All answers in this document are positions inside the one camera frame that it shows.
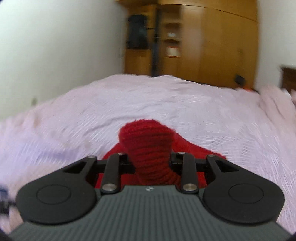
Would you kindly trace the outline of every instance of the wooden wardrobe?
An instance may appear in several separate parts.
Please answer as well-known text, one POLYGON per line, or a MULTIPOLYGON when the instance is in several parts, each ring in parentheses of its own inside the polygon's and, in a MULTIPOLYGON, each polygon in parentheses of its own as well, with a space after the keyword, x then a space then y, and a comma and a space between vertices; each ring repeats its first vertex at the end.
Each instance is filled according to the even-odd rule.
MULTIPOLYGON (((156 10, 161 11, 159 31, 160 75, 219 87, 235 88, 237 75, 245 86, 254 84, 258 21, 256 0, 118 0, 128 14, 148 19, 153 42, 156 10), (167 48, 178 49, 168 56, 167 48)), ((126 50, 125 73, 151 74, 152 50, 126 50)))

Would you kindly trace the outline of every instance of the bed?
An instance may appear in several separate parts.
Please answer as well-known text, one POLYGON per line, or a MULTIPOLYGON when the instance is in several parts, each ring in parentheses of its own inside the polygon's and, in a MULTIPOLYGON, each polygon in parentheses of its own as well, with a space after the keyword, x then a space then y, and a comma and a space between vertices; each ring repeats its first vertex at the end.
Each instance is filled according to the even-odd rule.
MULTIPOLYGON (((156 119, 278 184, 286 199, 278 223, 295 232, 296 134, 282 113, 273 118, 279 106, 272 91, 277 92, 267 89, 259 95, 172 76, 110 76, 0 123, 0 184, 14 198, 29 181, 87 155, 102 158, 118 142, 125 123, 156 119)), ((10 219, 0 218, 5 232, 20 223, 15 209, 10 219)))

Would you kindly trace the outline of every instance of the wooden headboard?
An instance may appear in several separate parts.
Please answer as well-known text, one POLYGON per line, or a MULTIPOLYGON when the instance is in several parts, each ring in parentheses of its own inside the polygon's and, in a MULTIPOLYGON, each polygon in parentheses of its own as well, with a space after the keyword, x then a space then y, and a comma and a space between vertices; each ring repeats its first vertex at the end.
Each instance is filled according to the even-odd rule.
POLYGON ((296 69, 282 67, 282 85, 281 87, 287 89, 289 93, 292 89, 296 90, 296 69))

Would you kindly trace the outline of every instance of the red towel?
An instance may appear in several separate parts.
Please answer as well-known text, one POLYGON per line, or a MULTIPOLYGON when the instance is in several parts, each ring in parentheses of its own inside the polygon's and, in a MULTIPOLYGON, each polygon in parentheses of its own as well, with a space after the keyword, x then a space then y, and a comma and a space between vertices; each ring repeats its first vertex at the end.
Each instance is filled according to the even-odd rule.
MULTIPOLYGON (((155 120, 138 120, 126 124, 119 131, 119 143, 104 157, 123 152, 128 154, 136 173, 121 176, 121 185, 180 185, 181 177, 173 172, 168 161, 171 151, 187 152, 195 158, 205 159, 206 155, 222 155, 206 150, 186 141, 172 129, 155 120)), ((206 187, 205 176, 198 172, 199 187, 206 187)), ((103 174, 99 175, 96 188, 100 187, 103 174)))

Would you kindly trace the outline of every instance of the wall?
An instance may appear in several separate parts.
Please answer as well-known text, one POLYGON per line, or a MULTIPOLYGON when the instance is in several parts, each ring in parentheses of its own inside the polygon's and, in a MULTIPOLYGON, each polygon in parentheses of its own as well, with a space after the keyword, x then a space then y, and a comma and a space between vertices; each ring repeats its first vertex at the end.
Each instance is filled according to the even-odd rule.
POLYGON ((259 0, 260 47, 256 89, 280 85, 281 65, 296 67, 296 1, 259 0))
POLYGON ((122 72, 124 17, 113 0, 3 0, 0 119, 122 72))

